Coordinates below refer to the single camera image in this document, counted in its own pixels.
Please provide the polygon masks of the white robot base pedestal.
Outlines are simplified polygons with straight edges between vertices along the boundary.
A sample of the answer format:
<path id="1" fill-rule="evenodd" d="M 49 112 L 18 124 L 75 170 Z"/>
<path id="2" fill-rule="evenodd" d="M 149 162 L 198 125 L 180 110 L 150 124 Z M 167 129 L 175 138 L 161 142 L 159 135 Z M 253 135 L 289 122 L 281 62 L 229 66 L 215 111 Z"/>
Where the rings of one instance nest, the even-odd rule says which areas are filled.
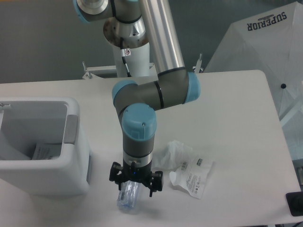
<path id="1" fill-rule="evenodd" d="M 103 33 L 112 47 L 118 77 L 149 76 L 150 45 L 142 18 L 125 24 L 111 17 Z"/>

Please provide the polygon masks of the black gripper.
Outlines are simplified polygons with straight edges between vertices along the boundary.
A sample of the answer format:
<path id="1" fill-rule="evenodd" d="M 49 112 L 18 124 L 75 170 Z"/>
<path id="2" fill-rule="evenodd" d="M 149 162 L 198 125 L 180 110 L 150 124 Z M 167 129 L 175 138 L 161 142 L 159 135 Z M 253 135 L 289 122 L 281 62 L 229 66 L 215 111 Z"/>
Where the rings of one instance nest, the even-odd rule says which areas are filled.
<path id="1" fill-rule="evenodd" d="M 163 172 L 151 171 L 152 162 L 143 167 L 130 166 L 123 161 L 123 167 L 118 162 L 113 162 L 110 168 L 109 180 L 118 185 L 121 190 L 122 184 L 127 181 L 142 183 L 150 189 L 149 196 L 152 197 L 154 192 L 163 190 Z"/>

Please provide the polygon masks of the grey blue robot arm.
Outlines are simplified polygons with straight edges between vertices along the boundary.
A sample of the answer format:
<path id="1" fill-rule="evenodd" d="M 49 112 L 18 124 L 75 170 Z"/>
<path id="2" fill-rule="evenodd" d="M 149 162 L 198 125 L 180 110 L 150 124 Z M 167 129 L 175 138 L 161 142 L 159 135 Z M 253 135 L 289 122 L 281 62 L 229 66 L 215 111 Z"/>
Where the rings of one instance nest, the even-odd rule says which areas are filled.
<path id="1" fill-rule="evenodd" d="M 155 112 L 197 100 L 201 93 L 196 74 L 186 71 L 169 2 L 76 0 L 73 4 L 86 23 L 106 20 L 104 36 L 120 52 L 149 44 L 155 54 L 156 81 L 139 85 L 127 70 L 126 80 L 112 89 L 123 133 L 123 163 L 112 164 L 109 179 L 117 185 L 132 181 L 151 192 L 162 191 L 162 171 L 151 170 Z"/>

